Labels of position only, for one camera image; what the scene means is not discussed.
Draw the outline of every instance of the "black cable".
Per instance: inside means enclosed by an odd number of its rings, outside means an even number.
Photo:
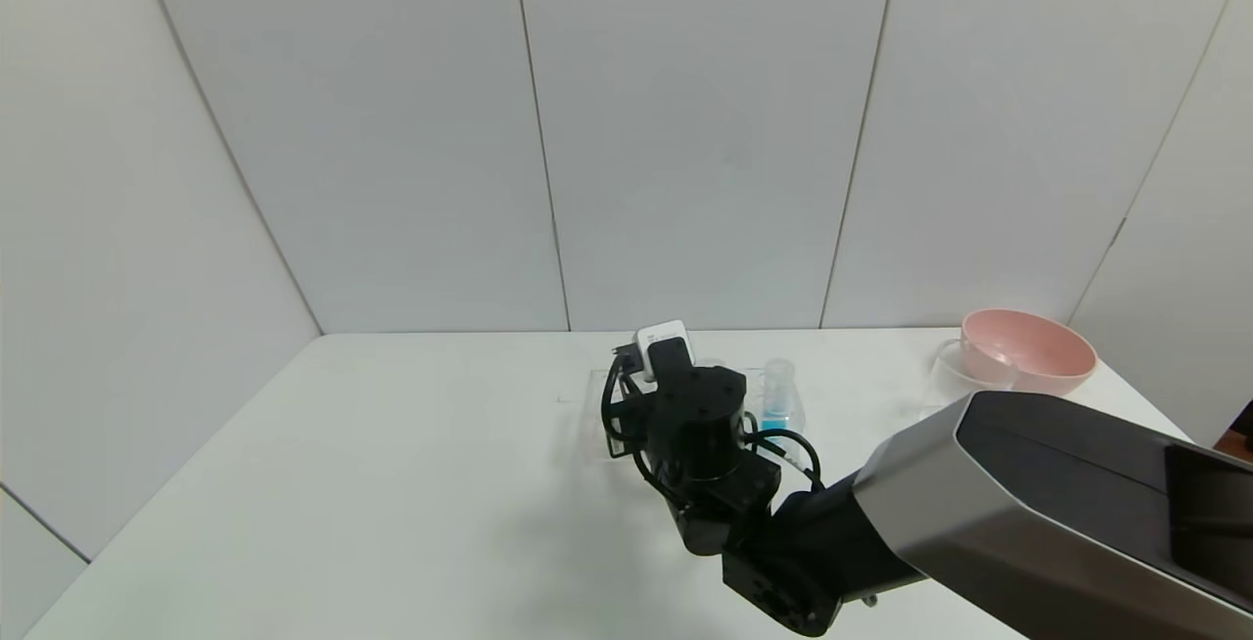
[[[639,390],[639,386],[635,385],[635,379],[630,377],[630,373],[619,373],[618,379],[621,381],[621,387],[625,387],[626,393],[632,396],[644,395],[644,391]]]
[[[609,367],[609,376],[605,378],[605,390],[600,395],[600,425],[605,428],[605,433],[609,435],[610,440],[618,440],[619,442],[626,443],[639,443],[643,442],[643,436],[625,436],[621,432],[614,430],[613,422],[609,422],[609,405],[614,400],[614,383],[618,382],[618,377],[621,376],[623,362],[626,356],[618,354],[614,356],[614,364]]]
[[[779,427],[776,427],[776,430],[762,430],[753,432],[752,435],[746,435],[744,443],[751,445],[753,442],[764,442],[771,436],[782,436],[784,440],[792,440],[793,442],[801,445],[804,453],[809,455],[809,466],[813,467],[814,478],[822,481],[822,463],[818,462],[818,452],[813,448],[813,445],[809,443],[809,440],[804,438],[804,436],[801,436],[791,430],[781,430]]]
[[[752,422],[752,425],[753,425],[753,431],[749,435],[757,435],[757,430],[758,430],[758,427],[757,427],[757,416],[753,415],[753,413],[751,413],[751,412],[748,412],[748,411],[744,411],[744,417],[747,417],[748,422]],[[757,442],[751,442],[751,445],[753,446],[752,452],[757,453]]]
[[[633,460],[635,460],[635,467],[638,467],[640,476],[644,476],[644,481],[648,481],[649,486],[655,488],[658,493],[662,493],[662,496],[678,510],[680,511],[687,510],[688,503],[683,498],[680,498],[678,493],[670,491],[670,488],[667,488],[665,485],[662,483],[662,480],[653,476],[653,471],[648,470],[648,466],[644,465],[644,455],[642,455],[639,450],[632,452],[630,456]]]

